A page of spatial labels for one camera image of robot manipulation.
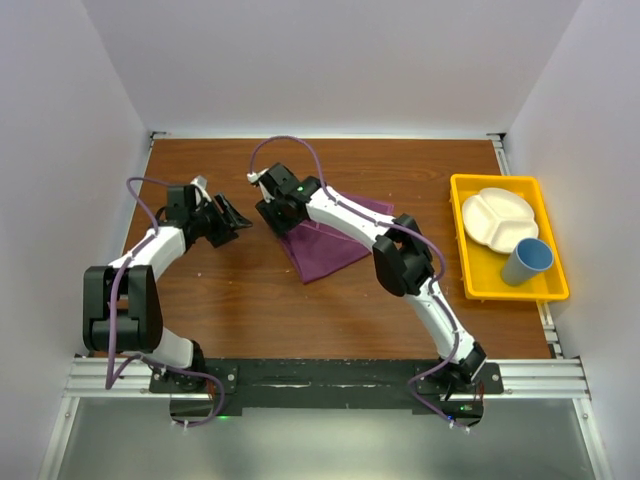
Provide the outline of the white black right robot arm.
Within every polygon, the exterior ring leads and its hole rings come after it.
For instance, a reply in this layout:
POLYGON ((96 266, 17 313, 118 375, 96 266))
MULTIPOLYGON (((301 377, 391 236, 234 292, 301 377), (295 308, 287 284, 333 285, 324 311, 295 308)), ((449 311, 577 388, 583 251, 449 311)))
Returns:
POLYGON ((388 293, 404 299, 431 335, 448 386, 469 392, 481 380, 487 355, 448 304, 433 266, 436 248, 415 219, 371 210, 310 176, 299 180, 277 163, 247 174, 263 199, 256 209, 276 235, 304 221, 337 230, 371 252, 376 278, 388 293))

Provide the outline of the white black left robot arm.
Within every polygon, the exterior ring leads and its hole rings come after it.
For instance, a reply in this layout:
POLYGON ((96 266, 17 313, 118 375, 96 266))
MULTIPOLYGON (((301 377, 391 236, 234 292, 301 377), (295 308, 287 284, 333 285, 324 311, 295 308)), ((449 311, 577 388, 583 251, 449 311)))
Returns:
POLYGON ((165 326, 157 281, 198 240, 218 248, 252 225, 224 195, 210 195, 203 177, 165 188, 166 202, 158 211, 134 198, 151 221, 142 239, 116 260, 84 273, 83 341, 87 349, 106 354, 107 389, 124 371, 115 364, 119 354, 171 373, 185 392, 205 385, 201 347, 165 326))

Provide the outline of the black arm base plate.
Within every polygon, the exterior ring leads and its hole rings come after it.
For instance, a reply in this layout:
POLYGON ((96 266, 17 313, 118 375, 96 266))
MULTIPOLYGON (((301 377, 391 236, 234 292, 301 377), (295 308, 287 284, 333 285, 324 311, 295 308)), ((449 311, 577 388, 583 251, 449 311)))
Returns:
POLYGON ((208 377, 187 385, 153 368, 149 390, 170 397, 175 420, 197 421, 210 413, 225 418, 249 409, 409 410, 442 412, 474 426, 484 401, 504 393, 498 364, 484 364, 470 385, 456 383, 434 360, 209 359, 208 377))

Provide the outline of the purple cloth napkin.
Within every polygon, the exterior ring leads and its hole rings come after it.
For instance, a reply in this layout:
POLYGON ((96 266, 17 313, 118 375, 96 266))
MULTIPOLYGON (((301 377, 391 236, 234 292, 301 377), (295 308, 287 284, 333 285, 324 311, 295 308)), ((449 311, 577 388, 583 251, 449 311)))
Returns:
POLYGON ((303 284, 332 275, 370 254, 335 228, 307 220, 278 241, 303 284))

